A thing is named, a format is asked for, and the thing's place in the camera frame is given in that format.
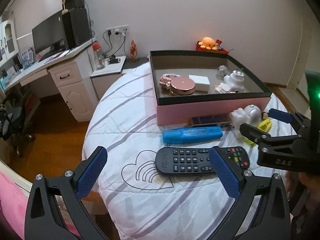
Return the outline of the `white pink brick model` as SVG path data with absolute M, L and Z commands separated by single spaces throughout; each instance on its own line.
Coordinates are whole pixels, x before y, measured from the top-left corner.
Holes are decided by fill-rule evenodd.
M 231 93 L 231 87 L 229 87 L 229 85 L 227 85 L 226 83 L 220 83 L 219 85 L 215 86 L 215 93 L 219 93 L 219 94 L 229 94 Z

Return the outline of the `red storage crate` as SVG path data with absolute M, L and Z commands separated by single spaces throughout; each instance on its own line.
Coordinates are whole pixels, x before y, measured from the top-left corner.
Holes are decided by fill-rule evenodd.
M 197 43 L 196 44 L 196 51 L 205 51 L 205 52 L 211 52 L 211 53 L 220 53 L 220 54 L 229 54 L 229 51 L 220 49 L 220 50 L 207 50 L 206 48 L 201 48 L 201 46 Z

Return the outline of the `white quilted striped tablecloth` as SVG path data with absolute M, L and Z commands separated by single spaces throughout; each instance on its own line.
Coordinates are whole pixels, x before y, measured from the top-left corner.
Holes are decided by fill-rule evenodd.
M 162 132 L 151 67 L 145 63 L 105 92 L 89 123 L 82 157 L 98 146 L 108 152 L 97 189 L 121 239 L 207 239 L 234 199 L 213 174 L 158 174 Z

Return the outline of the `black computer tower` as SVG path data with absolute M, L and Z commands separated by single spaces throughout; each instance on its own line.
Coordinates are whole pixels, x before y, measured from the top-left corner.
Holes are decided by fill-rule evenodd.
M 85 8 L 74 8 L 62 14 L 62 22 L 68 49 L 78 47 L 91 39 Z

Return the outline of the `yellow highlighter marker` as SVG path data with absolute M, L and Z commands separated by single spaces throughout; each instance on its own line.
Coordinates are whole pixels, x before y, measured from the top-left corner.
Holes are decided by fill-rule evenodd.
M 270 119 L 265 119 L 257 126 L 257 129 L 268 133 L 271 127 L 272 127 L 272 121 Z M 255 145 L 255 142 L 250 141 L 249 139 L 246 139 L 246 143 L 249 145 Z

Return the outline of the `blue highlighter marker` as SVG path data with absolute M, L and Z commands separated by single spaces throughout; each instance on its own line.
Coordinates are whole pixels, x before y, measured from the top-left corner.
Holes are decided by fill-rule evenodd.
M 220 127 L 194 127 L 164 130 L 162 139 L 165 144 L 192 144 L 220 139 L 223 135 Z

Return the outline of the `white desk with drawers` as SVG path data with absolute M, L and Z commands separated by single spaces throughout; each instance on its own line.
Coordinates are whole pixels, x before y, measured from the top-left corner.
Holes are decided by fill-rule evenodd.
M 95 38 L 88 40 L 74 49 L 57 53 L 20 71 L 4 91 L 8 92 L 17 84 L 23 87 L 49 75 L 50 82 L 55 84 L 76 121 L 91 120 L 99 101 L 91 80 L 94 41 Z

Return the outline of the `black office chair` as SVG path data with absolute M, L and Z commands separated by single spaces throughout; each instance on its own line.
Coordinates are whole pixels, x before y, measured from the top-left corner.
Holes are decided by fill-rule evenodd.
M 26 141 L 34 141 L 35 135 L 28 133 L 28 124 L 25 124 L 26 112 L 24 105 L 18 105 L 8 109 L 6 104 L 10 102 L 7 96 L 1 101 L 1 139 L 9 140 L 13 150 L 22 158 L 22 146 Z

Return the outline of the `pink brick donut model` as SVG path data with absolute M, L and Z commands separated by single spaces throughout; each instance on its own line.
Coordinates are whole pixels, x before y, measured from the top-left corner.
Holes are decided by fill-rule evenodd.
M 176 78 L 176 77 L 180 77 L 180 75 L 177 75 L 177 74 L 163 74 L 159 80 L 159 85 L 161 87 L 161 89 L 166 89 L 166 90 L 169 90 L 170 89 L 170 83 L 171 83 L 171 80 L 173 78 Z

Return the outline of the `dark low shelf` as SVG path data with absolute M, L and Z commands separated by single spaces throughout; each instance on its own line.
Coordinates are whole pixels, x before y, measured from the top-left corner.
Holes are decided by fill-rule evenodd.
M 137 61 L 132 61 L 129 59 L 126 59 L 124 64 L 123 64 L 123 68 L 122 68 L 122 75 L 127 74 L 128 72 L 134 70 L 135 68 L 139 67 L 142 64 L 145 64 L 149 62 L 148 58 L 139 58 Z

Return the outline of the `white silver toy camera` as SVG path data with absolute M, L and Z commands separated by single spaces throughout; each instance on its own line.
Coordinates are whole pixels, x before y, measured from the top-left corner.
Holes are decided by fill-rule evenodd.
M 247 123 L 256 127 L 261 122 L 262 114 L 258 106 L 248 105 L 244 109 L 238 108 L 229 113 L 229 118 L 231 120 L 231 130 L 234 136 L 239 139 L 242 137 L 240 126 Z

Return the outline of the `dark blue small box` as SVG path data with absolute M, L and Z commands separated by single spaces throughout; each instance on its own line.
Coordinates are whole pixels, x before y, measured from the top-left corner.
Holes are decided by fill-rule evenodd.
M 208 115 L 208 116 L 197 116 L 189 120 L 190 127 L 227 127 L 231 123 L 229 116 L 222 115 Z

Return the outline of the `pink box with black rim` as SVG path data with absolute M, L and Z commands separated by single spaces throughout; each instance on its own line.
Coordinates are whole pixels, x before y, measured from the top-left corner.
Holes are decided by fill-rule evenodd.
M 267 106 L 271 91 L 249 69 L 227 54 L 188 50 L 150 52 L 158 125 L 197 116 L 229 114 Z

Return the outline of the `white low cabinet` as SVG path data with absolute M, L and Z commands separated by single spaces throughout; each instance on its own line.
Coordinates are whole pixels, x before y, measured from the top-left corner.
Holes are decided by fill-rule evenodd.
M 126 57 L 120 56 L 119 59 L 119 63 L 108 64 L 105 62 L 105 68 L 95 70 L 91 75 L 91 80 L 99 100 L 101 100 L 105 92 L 122 76 Z

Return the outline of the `orange figurine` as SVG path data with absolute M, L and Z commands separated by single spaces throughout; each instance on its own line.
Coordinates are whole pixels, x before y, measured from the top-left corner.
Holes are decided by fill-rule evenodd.
M 130 55 L 131 55 L 131 59 L 133 62 L 138 60 L 138 56 L 137 56 L 137 45 L 134 42 L 134 40 L 131 41 L 131 46 L 130 46 Z

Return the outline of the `black tv remote control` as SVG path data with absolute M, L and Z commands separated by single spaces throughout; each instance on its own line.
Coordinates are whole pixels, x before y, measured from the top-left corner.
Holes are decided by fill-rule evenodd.
M 249 168 L 250 161 L 243 147 L 214 146 L 219 153 L 233 160 L 243 170 Z M 210 148 L 161 148 L 155 158 L 157 171 L 165 176 L 195 176 L 197 174 L 214 174 L 210 162 Z

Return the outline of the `bottle with red cap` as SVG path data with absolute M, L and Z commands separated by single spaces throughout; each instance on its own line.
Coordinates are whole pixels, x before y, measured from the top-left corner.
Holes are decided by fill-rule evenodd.
M 98 42 L 93 42 L 92 43 L 92 49 L 94 53 L 94 61 L 95 61 L 95 67 L 96 70 L 103 69 L 104 66 L 104 55 L 103 51 L 101 49 L 101 46 Z

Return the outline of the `black small webcam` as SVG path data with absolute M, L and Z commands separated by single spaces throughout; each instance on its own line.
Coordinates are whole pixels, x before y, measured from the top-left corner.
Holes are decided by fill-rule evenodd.
M 117 64 L 121 62 L 121 59 L 116 57 L 115 55 L 112 55 L 111 57 L 108 58 L 107 62 L 108 64 Z

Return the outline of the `white wall power outlet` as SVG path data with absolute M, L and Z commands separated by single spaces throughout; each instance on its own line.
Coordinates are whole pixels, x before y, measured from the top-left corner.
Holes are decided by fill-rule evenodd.
M 129 25 L 122 25 L 119 27 L 106 28 L 105 30 L 108 34 L 119 36 L 124 33 L 129 32 Z

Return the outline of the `black computer monitor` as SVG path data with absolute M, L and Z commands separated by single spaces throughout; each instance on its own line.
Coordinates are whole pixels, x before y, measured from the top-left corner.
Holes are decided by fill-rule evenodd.
M 36 54 L 45 49 L 53 51 L 65 49 L 62 11 L 58 11 L 32 29 L 33 45 Z

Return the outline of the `orange octopus plush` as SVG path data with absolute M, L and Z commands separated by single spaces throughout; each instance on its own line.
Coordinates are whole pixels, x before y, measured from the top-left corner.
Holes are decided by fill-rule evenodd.
M 216 42 L 211 37 L 204 37 L 200 42 L 198 42 L 198 45 L 201 49 L 217 50 Z

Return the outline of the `white glass door cabinet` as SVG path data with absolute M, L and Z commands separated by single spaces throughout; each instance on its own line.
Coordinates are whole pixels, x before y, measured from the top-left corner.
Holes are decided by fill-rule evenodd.
M 1 22 L 1 66 L 18 54 L 14 20 Z

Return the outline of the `clear glass bottle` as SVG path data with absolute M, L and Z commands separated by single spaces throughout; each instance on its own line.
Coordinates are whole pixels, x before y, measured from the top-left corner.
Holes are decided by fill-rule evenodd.
M 220 65 L 216 70 L 216 77 L 223 80 L 226 75 L 229 75 L 229 69 L 225 65 Z

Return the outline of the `white rectangular box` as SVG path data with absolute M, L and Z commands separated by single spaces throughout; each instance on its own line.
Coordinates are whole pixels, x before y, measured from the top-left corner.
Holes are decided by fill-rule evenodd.
M 195 91 L 198 92 L 209 92 L 210 81 L 206 76 L 189 75 L 189 79 L 195 83 Z

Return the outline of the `rose gold round compact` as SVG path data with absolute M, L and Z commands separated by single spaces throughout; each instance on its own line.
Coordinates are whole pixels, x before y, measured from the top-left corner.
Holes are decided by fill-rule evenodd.
M 170 81 L 170 90 L 176 95 L 191 95 L 195 91 L 195 82 L 188 77 L 174 77 Z

